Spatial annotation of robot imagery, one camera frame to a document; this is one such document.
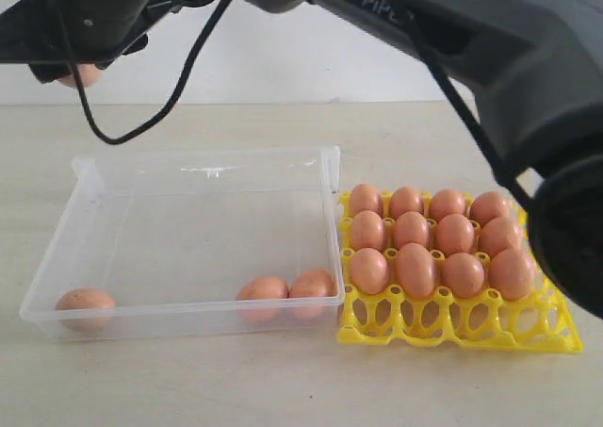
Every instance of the white table surface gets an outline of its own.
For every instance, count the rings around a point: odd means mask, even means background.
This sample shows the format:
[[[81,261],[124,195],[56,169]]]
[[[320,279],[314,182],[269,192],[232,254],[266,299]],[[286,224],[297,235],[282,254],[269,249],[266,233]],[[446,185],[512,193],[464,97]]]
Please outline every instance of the white table surface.
[[[148,107],[96,108],[111,131]],[[0,108],[0,425],[597,426],[603,322],[571,305],[580,355],[338,345],[334,331],[60,345],[19,306],[74,185],[106,147],[76,107]],[[178,107],[110,152],[338,144],[341,188],[495,186],[444,104]]]

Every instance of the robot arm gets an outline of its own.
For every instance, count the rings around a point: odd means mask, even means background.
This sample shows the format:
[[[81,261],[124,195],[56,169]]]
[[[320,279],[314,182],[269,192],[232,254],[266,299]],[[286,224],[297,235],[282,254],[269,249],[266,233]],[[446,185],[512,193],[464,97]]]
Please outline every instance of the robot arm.
[[[318,5],[423,60],[498,183],[528,211],[543,270],[603,318],[603,0],[245,1],[272,13]],[[22,0],[0,15],[0,63],[27,63],[40,81],[67,74],[66,61],[105,68],[143,49],[149,29],[184,4]],[[475,94],[479,123],[448,76]],[[545,180],[534,196],[516,181],[529,169]]]

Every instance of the egg tray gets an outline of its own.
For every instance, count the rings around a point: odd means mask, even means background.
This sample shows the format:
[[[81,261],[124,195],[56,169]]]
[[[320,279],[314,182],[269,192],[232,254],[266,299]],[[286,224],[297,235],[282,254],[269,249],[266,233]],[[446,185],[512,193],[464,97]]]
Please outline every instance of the egg tray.
[[[394,221],[387,217],[392,193],[382,193],[388,246],[392,243]],[[423,192],[426,211],[431,194]],[[466,194],[467,205],[473,198]],[[536,264],[536,288],[526,298],[509,302],[497,290],[486,288],[471,299],[456,298],[447,287],[439,287],[427,300],[413,300],[396,284],[394,272],[389,287],[377,295],[366,295],[350,282],[350,193],[344,192],[339,203],[344,218],[342,233],[343,271],[346,296],[341,312],[337,340],[342,344],[387,345],[401,339],[417,347],[437,347],[451,341],[461,347],[483,350],[533,351],[541,353],[581,353],[578,329],[567,309],[563,295],[553,286]],[[517,205],[514,214],[526,231],[526,214]],[[474,222],[476,232],[480,227]],[[393,269],[397,250],[387,248],[383,255]],[[436,260],[443,260],[437,250]],[[476,253],[485,264],[489,256]]]

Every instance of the clear plastic box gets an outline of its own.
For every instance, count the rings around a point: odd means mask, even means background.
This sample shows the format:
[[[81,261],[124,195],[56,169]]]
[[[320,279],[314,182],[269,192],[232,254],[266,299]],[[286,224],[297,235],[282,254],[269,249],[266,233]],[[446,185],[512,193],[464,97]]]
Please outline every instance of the clear plastic box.
[[[345,291],[335,217],[337,147],[77,158],[78,182],[21,316],[57,340],[335,328]],[[322,268],[329,298],[235,301],[257,276],[289,284]],[[110,293],[110,310],[56,311],[66,292]],[[299,320],[295,308],[321,306]],[[278,309],[269,323],[241,311]],[[96,332],[62,320],[110,317]]]

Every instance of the plastic container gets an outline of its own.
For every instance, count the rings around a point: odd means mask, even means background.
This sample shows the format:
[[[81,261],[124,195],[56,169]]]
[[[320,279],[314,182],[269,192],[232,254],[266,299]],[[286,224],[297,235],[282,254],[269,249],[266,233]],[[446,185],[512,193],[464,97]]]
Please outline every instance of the plastic container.
[[[388,224],[388,244],[391,244],[392,219],[387,218],[392,193],[382,195],[385,223]],[[423,193],[425,205],[431,194]],[[465,195],[470,205],[472,197]],[[563,295],[552,285],[540,269],[536,272],[536,288],[525,299],[517,302],[503,300],[497,290],[487,288],[471,299],[457,299],[447,287],[439,287],[427,300],[412,300],[392,277],[386,291],[368,296],[350,282],[350,193],[344,192],[340,203],[344,206],[342,231],[342,260],[346,281],[346,300],[337,335],[343,344],[387,345],[400,339],[417,347],[436,347],[443,342],[455,342],[473,349],[534,351],[544,353],[580,353],[583,345]],[[526,214],[515,207],[516,218],[526,227]],[[474,222],[477,232],[480,226]],[[384,251],[392,262],[397,250]],[[436,260],[443,254],[432,251]],[[476,253],[486,266],[489,256]]]
[[[78,177],[21,316],[57,340],[173,337],[337,326],[344,289],[335,218],[337,147],[77,158]],[[234,301],[254,277],[328,270],[330,298]],[[110,310],[56,311],[107,291]],[[295,308],[321,306],[299,320]],[[250,324],[242,311],[274,308]],[[62,320],[110,317],[100,331]]]

